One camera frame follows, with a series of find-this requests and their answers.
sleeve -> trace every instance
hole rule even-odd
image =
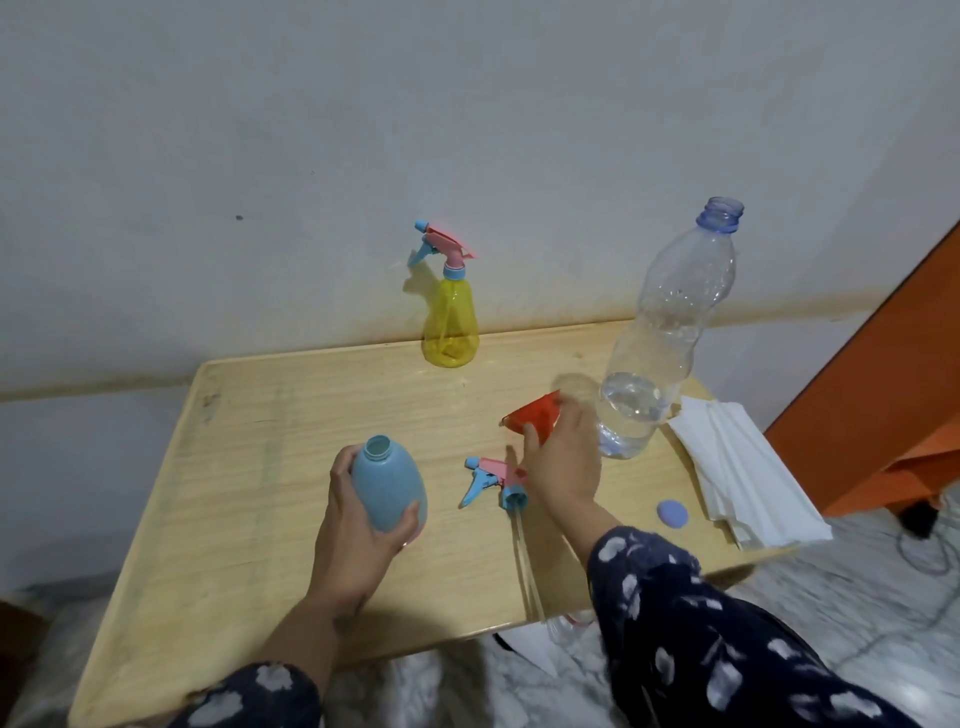
[[[613,700],[633,726],[919,728],[772,615],[711,587],[696,558],[657,534],[607,533],[588,583]]]
[[[202,693],[169,728],[317,728],[323,713],[320,692],[302,670],[257,663]]]

table top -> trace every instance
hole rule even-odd
[[[520,581],[509,516],[494,491],[469,508],[464,459],[504,459],[522,437],[498,426],[554,389],[596,392],[623,323],[481,337],[444,370],[419,342],[211,361],[194,379],[70,713],[103,728],[181,706],[245,664],[303,596],[344,445],[383,433],[414,456],[429,516],[395,559],[342,648],[340,667],[520,625],[536,613]],[[708,397],[691,379],[684,393]],[[657,518],[665,498],[689,524]],[[605,460],[597,500],[623,522],[694,553],[706,573],[756,562],[710,522],[668,427],[627,461]],[[548,616],[589,605],[583,570],[535,502],[523,515]]]

floor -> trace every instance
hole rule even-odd
[[[941,518],[941,537],[926,542],[902,537],[885,511],[833,525],[833,542],[764,565],[732,593],[784,619],[842,676],[900,706],[922,726],[955,726],[960,506]],[[57,617],[8,728],[64,724],[108,592],[109,583],[94,583],[29,595],[56,609]],[[327,725],[625,725],[610,700],[595,627],[568,651],[558,649],[556,662],[559,678],[484,637],[364,667],[332,681]]]

yellow spray bottle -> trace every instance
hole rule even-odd
[[[423,233],[420,249],[410,256],[414,266],[434,253],[446,255],[444,279],[437,286],[430,313],[423,325],[423,356],[438,367],[462,367],[472,360],[480,346],[480,329],[473,312],[473,292],[467,282],[465,260],[476,258],[473,251],[452,235],[418,220]]]

tissue paper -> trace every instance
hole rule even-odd
[[[832,538],[743,405],[683,397],[681,406],[670,427],[693,459],[710,519],[727,521],[740,548]]]

